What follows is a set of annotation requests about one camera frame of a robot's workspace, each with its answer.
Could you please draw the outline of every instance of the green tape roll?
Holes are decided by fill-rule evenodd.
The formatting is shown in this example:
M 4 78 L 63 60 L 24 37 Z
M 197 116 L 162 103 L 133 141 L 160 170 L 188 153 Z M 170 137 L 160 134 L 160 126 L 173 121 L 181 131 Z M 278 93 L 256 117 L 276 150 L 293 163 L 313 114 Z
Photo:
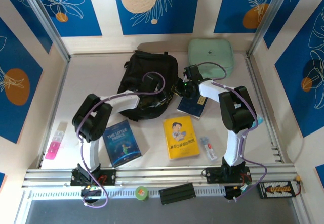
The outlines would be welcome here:
M 138 200 L 146 200 L 148 197 L 148 190 L 144 186 L 139 186 L 135 190 L 135 196 Z

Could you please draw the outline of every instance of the white table surface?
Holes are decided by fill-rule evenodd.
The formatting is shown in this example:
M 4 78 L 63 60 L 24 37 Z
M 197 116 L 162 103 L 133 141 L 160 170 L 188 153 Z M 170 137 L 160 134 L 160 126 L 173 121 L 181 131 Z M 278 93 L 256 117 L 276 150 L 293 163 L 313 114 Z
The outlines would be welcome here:
M 187 53 L 170 53 L 179 64 L 179 77 L 183 68 L 188 66 Z M 72 126 L 72 118 L 88 94 L 110 96 L 117 92 L 120 80 L 124 74 L 124 63 L 131 54 L 111 54 L 98 56 L 72 57 L 63 92 L 60 98 L 55 120 L 50 134 L 48 147 L 60 123 L 67 123 L 67 129 L 54 160 L 44 159 L 42 169 L 71 169 L 80 162 L 78 139 Z M 231 76 L 219 81 L 227 86 L 245 86 L 257 113 L 261 114 L 255 91 L 244 61 L 243 54 L 235 54 L 236 65 Z M 174 95 L 172 102 L 162 116 L 151 120 L 134 122 L 129 120 L 131 129 L 142 152 L 142 157 L 121 167 L 165 167 L 165 166 L 202 166 L 221 164 L 226 151 L 227 129 L 223 125 L 220 107 L 217 102 L 208 99 L 200 120 L 192 117 L 197 138 L 207 136 L 211 140 L 218 159 L 210 162 L 203 147 L 196 157 L 169 160 L 163 120 L 166 118 L 186 115 L 177 111 L 181 98 Z M 124 120 L 120 114 L 112 115 L 108 126 Z M 99 158 L 102 167 L 110 167 L 107 150 L 103 139 L 100 139 Z M 275 163 L 271 149 L 271 140 L 265 124 L 249 133 L 245 158 L 259 163 Z

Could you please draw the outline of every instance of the grey floor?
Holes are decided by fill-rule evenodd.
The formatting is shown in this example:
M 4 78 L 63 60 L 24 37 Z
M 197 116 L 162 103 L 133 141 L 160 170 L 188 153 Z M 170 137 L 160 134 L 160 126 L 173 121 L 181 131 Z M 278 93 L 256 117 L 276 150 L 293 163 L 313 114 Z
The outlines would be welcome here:
M 159 198 L 147 201 L 111 199 L 102 209 L 83 206 L 81 200 L 33 201 L 28 224 L 83 224 L 83 223 L 298 223 L 291 199 L 259 198 L 251 191 L 237 203 L 223 197 L 197 197 L 168 205 Z

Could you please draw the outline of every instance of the mint green pouch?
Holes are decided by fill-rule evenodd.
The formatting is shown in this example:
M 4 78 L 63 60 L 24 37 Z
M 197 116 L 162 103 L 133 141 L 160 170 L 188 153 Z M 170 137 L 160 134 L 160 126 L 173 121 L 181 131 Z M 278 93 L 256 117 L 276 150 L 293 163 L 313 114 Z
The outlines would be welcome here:
M 189 43 L 189 64 L 215 62 L 225 68 L 229 77 L 234 68 L 234 54 L 231 44 L 226 39 L 195 38 Z M 212 64 L 199 66 L 203 78 L 222 78 L 224 72 Z

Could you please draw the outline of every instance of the orange circle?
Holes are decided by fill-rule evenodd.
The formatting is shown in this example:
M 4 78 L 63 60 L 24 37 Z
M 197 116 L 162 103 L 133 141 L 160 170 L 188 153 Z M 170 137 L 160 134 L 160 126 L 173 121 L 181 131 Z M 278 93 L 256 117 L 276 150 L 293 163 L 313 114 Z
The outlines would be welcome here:
M 61 13 L 61 12 L 58 12 L 56 15 L 55 15 L 56 19 L 59 20 L 60 22 L 62 23 L 65 23 L 67 22 L 68 20 L 68 17 L 65 13 Z
M 262 3 L 257 7 L 251 8 L 245 13 L 243 18 L 243 26 L 245 28 L 254 29 L 259 27 L 260 22 L 268 9 L 268 3 Z
M 303 91 L 309 92 L 312 89 L 312 80 L 309 79 L 308 77 L 305 77 L 302 80 L 301 86 Z
M 5 87 L 9 101 L 18 106 L 24 105 L 30 93 L 30 83 L 27 74 L 21 69 L 11 69 L 6 73 L 5 81 L 9 83 Z

